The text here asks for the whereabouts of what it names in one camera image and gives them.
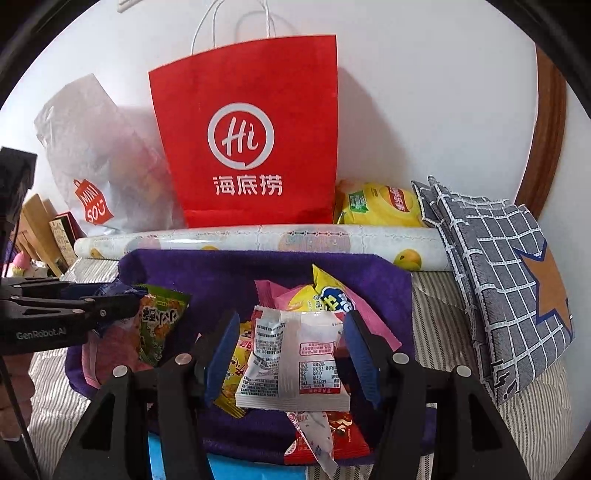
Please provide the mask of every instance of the miniso bag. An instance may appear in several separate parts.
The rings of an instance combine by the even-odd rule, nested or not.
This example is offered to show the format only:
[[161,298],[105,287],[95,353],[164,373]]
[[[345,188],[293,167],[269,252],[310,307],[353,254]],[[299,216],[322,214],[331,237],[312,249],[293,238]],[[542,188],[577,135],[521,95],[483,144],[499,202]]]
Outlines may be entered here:
[[166,160],[148,149],[94,75],[56,93],[35,128],[86,235],[184,226]]

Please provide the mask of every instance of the haidilao logo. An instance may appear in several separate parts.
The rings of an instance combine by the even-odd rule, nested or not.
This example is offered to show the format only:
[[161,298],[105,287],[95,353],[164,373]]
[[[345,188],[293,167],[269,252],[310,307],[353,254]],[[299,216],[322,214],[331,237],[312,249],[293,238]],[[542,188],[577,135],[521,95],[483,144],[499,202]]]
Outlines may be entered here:
[[252,170],[270,155],[275,143],[271,120],[250,103],[230,103],[220,108],[207,128],[213,155],[234,170]]

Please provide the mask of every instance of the purple towel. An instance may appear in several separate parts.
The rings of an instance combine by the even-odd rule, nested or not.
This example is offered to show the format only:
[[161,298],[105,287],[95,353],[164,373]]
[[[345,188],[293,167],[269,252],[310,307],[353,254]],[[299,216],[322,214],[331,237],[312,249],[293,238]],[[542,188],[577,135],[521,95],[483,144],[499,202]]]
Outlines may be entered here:
[[[363,297],[402,342],[400,351],[414,358],[411,276],[375,255],[308,254],[261,251],[136,250],[119,263],[121,281],[147,283],[190,293],[183,318],[169,334],[163,361],[188,351],[199,332],[206,333],[226,309],[249,319],[258,303],[255,280],[271,280],[287,288],[312,283],[312,263]],[[87,397],[95,389],[84,381],[81,347],[70,348],[66,373],[72,387]],[[384,417],[363,397],[350,359],[339,360],[339,375],[351,386],[351,413],[368,445],[380,440]],[[433,451],[435,412],[429,409],[423,438],[425,453]],[[210,453],[254,462],[282,464],[295,439],[287,416],[279,411],[251,410],[234,419],[212,406],[200,416],[200,430]],[[349,464],[370,462],[355,459]]]

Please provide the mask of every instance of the red snack wrapper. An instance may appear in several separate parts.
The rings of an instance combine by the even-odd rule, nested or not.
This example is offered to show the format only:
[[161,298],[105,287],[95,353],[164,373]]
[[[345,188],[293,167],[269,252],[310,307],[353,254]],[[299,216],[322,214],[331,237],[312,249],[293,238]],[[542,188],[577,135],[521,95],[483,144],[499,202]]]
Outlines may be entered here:
[[[326,414],[333,436],[335,460],[359,458],[370,454],[369,446],[361,435],[359,427],[353,422],[350,413],[328,411]],[[284,461],[286,465],[305,465],[315,462],[312,451],[299,432],[296,432],[294,443],[285,452]]]

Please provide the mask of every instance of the green candy wrapper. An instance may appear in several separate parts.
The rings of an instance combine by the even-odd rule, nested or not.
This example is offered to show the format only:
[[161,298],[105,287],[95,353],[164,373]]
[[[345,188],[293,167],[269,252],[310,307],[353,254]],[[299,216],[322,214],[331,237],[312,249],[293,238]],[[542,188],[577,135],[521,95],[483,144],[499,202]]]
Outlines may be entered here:
[[156,287],[140,285],[148,294],[141,300],[139,317],[139,359],[155,367],[162,358],[164,341],[187,309],[191,295]]

